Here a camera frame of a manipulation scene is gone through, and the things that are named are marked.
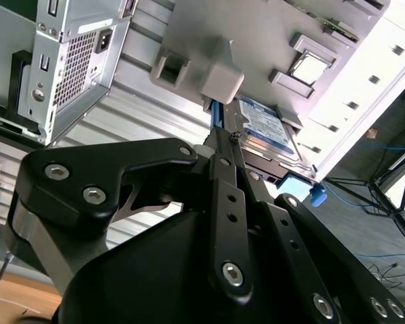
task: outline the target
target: power supply unit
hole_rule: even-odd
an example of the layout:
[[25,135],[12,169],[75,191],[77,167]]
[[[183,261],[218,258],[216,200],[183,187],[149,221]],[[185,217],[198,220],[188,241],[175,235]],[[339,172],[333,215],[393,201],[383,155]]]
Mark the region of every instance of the power supply unit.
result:
[[47,146],[111,87],[137,0],[0,0],[0,139]]

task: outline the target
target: grey plastic tab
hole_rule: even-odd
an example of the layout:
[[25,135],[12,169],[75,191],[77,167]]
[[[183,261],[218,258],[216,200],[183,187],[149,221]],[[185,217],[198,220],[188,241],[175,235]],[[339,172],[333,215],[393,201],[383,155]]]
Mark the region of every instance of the grey plastic tab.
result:
[[314,90],[310,86],[301,83],[297,79],[294,79],[293,77],[288,76],[277,70],[273,70],[271,72],[269,81],[272,85],[278,84],[280,86],[283,86],[306,99],[310,99],[314,93]]
[[298,130],[303,129],[303,124],[295,113],[282,109],[279,106],[276,106],[275,110],[280,120],[283,121],[285,124],[291,125]]
[[244,74],[233,62],[231,40],[217,41],[206,76],[202,79],[201,93],[223,104],[231,103],[242,85]]

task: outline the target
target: silver bolt head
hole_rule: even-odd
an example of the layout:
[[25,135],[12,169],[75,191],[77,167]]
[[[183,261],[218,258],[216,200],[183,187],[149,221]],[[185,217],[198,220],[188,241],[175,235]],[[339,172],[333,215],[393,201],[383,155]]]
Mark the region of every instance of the silver bolt head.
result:
[[241,270],[231,262],[227,262],[222,266],[222,274],[232,286],[239,287],[243,284],[243,274]]
[[180,152],[182,152],[185,155],[190,155],[190,151],[186,147],[180,147]]
[[326,319],[332,319],[334,317],[334,312],[329,302],[320,294],[313,294],[313,304]]
[[57,37],[57,31],[56,31],[54,28],[48,29],[48,33],[49,33],[52,37]]
[[289,202],[289,204],[290,204],[291,206],[293,206],[293,207],[297,207],[297,206],[298,206],[297,202],[296,202],[293,198],[288,197],[286,200]]
[[395,302],[391,299],[387,299],[387,302],[389,303],[389,306],[391,308],[391,310],[401,319],[403,319],[405,317],[404,312],[402,312],[402,309],[400,309],[400,307],[395,304]]
[[38,28],[39,28],[39,30],[42,30],[43,32],[47,30],[47,27],[45,26],[45,24],[43,22],[38,23]]
[[377,311],[377,313],[386,319],[387,311],[385,310],[384,306],[375,298],[371,298],[371,303],[373,308]]
[[64,180],[69,177],[69,170],[60,164],[50,164],[45,168],[45,174],[52,180]]
[[107,200],[107,195],[103,192],[102,189],[97,187],[88,187],[84,189],[82,195],[86,202],[92,205],[100,205]]
[[256,181],[259,180],[259,175],[257,172],[251,171],[251,172],[249,172],[249,175],[252,177],[253,180],[256,180]]

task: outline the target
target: black metal bracket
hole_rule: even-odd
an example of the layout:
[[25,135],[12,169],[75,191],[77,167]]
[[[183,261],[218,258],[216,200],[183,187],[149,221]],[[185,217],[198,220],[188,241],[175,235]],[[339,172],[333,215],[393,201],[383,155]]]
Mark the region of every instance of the black metal bracket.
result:
[[[83,265],[58,323],[405,323],[405,308],[306,207],[285,194],[273,202],[228,132],[214,128],[205,144],[210,157],[169,138],[24,158],[14,199],[27,221],[53,226],[62,242],[90,246],[117,215],[183,203]],[[53,176],[51,165],[61,166]],[[90,187],[104,194],[97,205],[84,195]],[[32,263],[51,269],[56,249],[14,225],[9,215],[13,235],[34,248],[16,256],[37,251]],[[61,271],[49,275],[55,281]]]

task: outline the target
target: mounting hole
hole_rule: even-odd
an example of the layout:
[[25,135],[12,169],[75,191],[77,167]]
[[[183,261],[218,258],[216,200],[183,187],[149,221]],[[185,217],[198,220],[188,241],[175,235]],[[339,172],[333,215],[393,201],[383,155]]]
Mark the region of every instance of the mounting hole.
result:
[[35,101],[42,103],[45,100],[45,96],[43,95],[43,92],[38,90],[38,89],[34,89],[32,91],[32,97]]
[[291,240],[290,244],[293,248],[295,248],[296,250],[298,250],[298,243],[296,241]]
[[230,166],[230,165],[231,165],[231,163],[230,163],[227,159],[224,159],[224,158],[221,159],[221,163],[224,164],[224,165],[226,165],[226,166]]
[[233,223],[237,223],[237,217],[234,214],[228,214],[228,219]]

